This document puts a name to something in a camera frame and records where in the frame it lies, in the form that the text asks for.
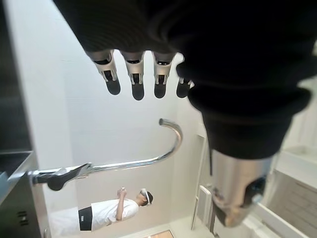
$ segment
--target person in white shirt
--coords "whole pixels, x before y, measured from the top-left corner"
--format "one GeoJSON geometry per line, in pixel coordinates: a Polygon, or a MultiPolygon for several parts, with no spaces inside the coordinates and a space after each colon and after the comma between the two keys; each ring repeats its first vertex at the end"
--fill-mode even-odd
{"type": "Polygon", "coordinates": [[[121,189],[118,199],[92,203],[90,207],[66,209],[49,215],[52,236],[78,235],[80,231],[96,231],[113,223],[134,217],[140,206],[150,205],[153,196],[142,189],[134,200],[125,198],[127,191],[121,189]]]}

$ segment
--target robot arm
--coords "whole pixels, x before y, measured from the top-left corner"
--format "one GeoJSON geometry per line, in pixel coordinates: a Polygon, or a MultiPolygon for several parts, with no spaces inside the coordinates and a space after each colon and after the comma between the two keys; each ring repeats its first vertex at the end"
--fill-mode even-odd
{"type": "Polygon", "coordinates": [[[113,49],[125,58],[136,100],[144,94],[145,50],[154,52],[158,98],[175,52],[183,54],[177,95],[188,95],[203,115],[216,215],[225,226],[240,224],[264,192],[292,116],[309,102],[310,92],[297,84],[317,73],[316,3],[54,2],[112,94],[120,91],[113,49]]]}

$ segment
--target stainless steel surface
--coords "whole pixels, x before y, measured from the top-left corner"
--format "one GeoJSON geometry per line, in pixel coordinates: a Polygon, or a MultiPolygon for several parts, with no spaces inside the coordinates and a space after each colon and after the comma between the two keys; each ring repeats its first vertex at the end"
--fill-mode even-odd
{"type": "Polygon", "coordinates": [[[153,52],[153,58],[154,58],[154,77],[155,77],[155,84],[159,84],[159,75],[164,75],[164,82],[163,84],[166,84],[167,79],[169,77],[169,72],[170,72],[170,68],[172,66],[172,61],[173,58],[175,56],[175,54],[172,55],[172,57],[170,57],[170,54],[167,54],[169,57],[166,59],[166,57],[162,57],[159,58],[161,56],[158,55],[157,53],[153,52]],[[158,62],[160,61],[165,61],[165,62],[169,62],[169,64],[159,64],[158,62]]]}
{"type": "MultiPolygon", "coordinates": [[[[173,147],[166,152],[163,155],[147,159],[147,160],[138,160],[138,161],[131,161],[131,162],[123,162],[123,163],[115,163],[115,164],[108,164],[108,165],[99,165],[99,166],[92,166],[90,163],[88,167],[86,167],[79,175],[76,177],[73,177],[72,179],[81,179],[87,177],[89,174],[97,173],[97,172],[104,172],[104,171],[110,171],[110,170],[124,170],[124,169],[131,169],[131,168],[138,168],[143,166],[152,165],[158,162],[161,162],[168,157],[172,156],[181,145],[183,134],[180,126],[170,120],[166,119],[160,119],[159,124],[161,126],[167,127],[172,129],[176,134],[176,139],[174,142],[173,147]]],[[[33,183],[46,183],[48,179],[52,177],[53,174],[55,174],[55,178],[58,178],[58,172],[61,170],[64,170],[63,173],[65,174],[67,172],[71,172],[75,169],[77,169],[78,166],[75,167],[67,167],[67,168],[58,168],[58,169],[51,169],[51,170],[41,170],[41,171],[33,171],[30,172],[30,176],[33,178],[33,183]]]]}
{"type": "Polygon", "coordinates": [[[15,170],[10,178],[10,193],[0,204],[0,235],[14,238],[41,238],[49,228],[43,188],[34,187],[28,171],[36,169],[34,152],[15,170]]]}
{"type": "Polygon", "coordinates": [[[129,57],[126,58],[125,53],[122,53],[122,55],[125,59],[125,65],[127,66],[128,75],[130,77],[132,85],[135,84],[134,79],[133,79],[133,74],[139,75],[139,84],[142,84],[143,83],[143,75],[144,75],[144,61],[143,61],[144,53],[141,54],[141,57],[140,57],[140,53],[135,53],[134,58],[133,58],[132,54],[133,53],[130,53],[129,57]],[[139,60],[140,62],[139,63],[128,62],[128,61],[133,61],[133,60],[139,60]]]}
{"type": "Polygon", "coordinates": [[[110,57],[110,62],[107,64],[97,64],[95,63],[95,66],[98,69],[98,72],[102,75],[102,77],[104,78],[104,80],[106,82],[108,82],[109,80],[106,78],[104,71],[110,71],[113,81],[117,81],[118,80],[118,75],[117,75],[117,69],[115,67],[115,62],[114,62],[114,58],[113,58],[113,50],[109,51],[109,54],[111,55],[110,57]]]}
{"type": "Polygon", "coordinates": [[[212,172],[214,177],[213,201],[225,214],[223,224],[233,227],[240,224],[249,214],[254,203],[261,196],[254,195],[251,204],[245,203],[247,187],[269,173],[272,157],[245,160],[212,151],[212,172]]]}
{"type": "Polygon", "coordinates": [[[0,152],[31,150],[3,3],[0,1],[0,152]]]}
{"type": "MultiPolygon", "coordinates": [[[[30,159],[29,157],[32,157],[32,152],[31,151],[25,151],[25,159],[23,159],[22,163],[19,163],[19,166],[12,172],[10,173],[7,181],[6,181],[6,191],[3,192],[2,196],[0,197],[0,204],[2,204],[2,202],[6,199],[6,197],[10,194],[10,192],[13,190],[13,188],[15,187],[15,185],[18,183],[18,181],[20,180],[20,178],[25,174],[26,171],[28,171],[30,169],[30,159]]],[[[14,160],[14,153],[10,153],[10,160],[14,160]]]]}

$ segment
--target white wall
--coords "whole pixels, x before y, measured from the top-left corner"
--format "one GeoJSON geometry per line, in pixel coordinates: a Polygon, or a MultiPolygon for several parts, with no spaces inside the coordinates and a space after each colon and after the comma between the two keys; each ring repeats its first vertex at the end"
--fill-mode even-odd
{"type": "Polygon", "coordinates": [[[83,237],[120,237],[167,223],[171,217],[190,215],[201,146],[196,135],[200,114],[187,99],[176,97],[175,66],[182,56],[174,60],[166,96],[157,99],[153,59],[146,52],[145,96],[138,102],[132,97],[123,57],[116,51],[121,93],[113,96],[50,0],[8,0],[7,5],[41,169],[139,160],[164,153],[173,144],[174,134],[158,125],[159,118],[176,121],[184,132],[179,152],[160,164],[91,175],[59,192],[44,186],[49,212],[112,199],[124,186],[130,198],[146,187],[154,195],[153,206],[141,208],[130,221],[83,237]]]}

